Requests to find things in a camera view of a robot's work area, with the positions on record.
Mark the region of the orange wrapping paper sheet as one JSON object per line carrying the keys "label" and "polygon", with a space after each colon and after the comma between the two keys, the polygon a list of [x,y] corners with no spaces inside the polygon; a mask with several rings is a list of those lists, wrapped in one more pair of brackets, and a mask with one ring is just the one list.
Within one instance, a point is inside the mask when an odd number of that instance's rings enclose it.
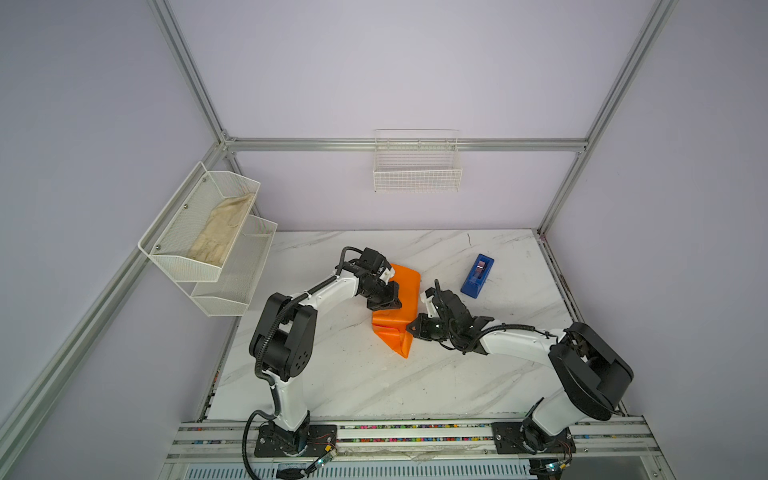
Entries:
{"label": "orange wrapping paper sheet", "polygon": [[394,264],[393,280],[399,285],[399,309],[382,310],[372,314],[375,335],[402,358],[409,357],[413,335],[407,326],[418,316],[421,275],[410,268]]}

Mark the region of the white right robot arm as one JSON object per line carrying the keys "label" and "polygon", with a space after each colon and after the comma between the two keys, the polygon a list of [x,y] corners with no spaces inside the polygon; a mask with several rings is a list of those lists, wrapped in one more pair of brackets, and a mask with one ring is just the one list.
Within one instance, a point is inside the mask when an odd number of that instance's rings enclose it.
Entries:
{"label": "white right robot arm", "polygon": [[519,427],[522,443],[532,452],[545,450],[582,420],[610,420],[634,380],[627,362],[585,323],[546,331],[523,324],[491,325],[488,317],[476,317],[467,330],[459,331],[457,322],[421,314],[406,331],[461,354],[504,355],[551,367],[560,387],[538,400]]}

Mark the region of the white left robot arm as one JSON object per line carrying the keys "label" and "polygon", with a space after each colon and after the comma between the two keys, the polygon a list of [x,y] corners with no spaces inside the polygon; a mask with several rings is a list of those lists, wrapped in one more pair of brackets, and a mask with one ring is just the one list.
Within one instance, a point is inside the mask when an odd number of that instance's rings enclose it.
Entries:
{"label": "white left robot arm", "polygon": [[395,270],[381,274],[333,275],[294,296],[268,297],[249,345],[254,373],[266,381],[273,399],[267,419],[280,429],[296,432],[309,416],[301,374],[308,366],[318,319],[341,303],[364,298],[372,311],[401,306]]}

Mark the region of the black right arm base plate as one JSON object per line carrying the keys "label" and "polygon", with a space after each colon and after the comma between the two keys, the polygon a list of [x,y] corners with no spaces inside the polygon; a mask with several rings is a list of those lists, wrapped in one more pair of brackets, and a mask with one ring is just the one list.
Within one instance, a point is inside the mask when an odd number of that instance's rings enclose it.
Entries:
{"label": "black right arm base plate", "polygon": [[568,428],[556,436],[528,422],[493,422],[492,438],[498,454],[571,454],[575,444]]}

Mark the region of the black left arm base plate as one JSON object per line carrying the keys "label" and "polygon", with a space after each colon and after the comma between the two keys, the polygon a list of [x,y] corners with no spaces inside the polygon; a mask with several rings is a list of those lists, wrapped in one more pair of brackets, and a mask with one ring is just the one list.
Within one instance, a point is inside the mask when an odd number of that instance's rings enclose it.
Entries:
{"label": "black left arm base plate", "polygon": [[256,458],[320,457],[336,444],[338,426],[307,424],[290,432],[268,422],[259,427]]}

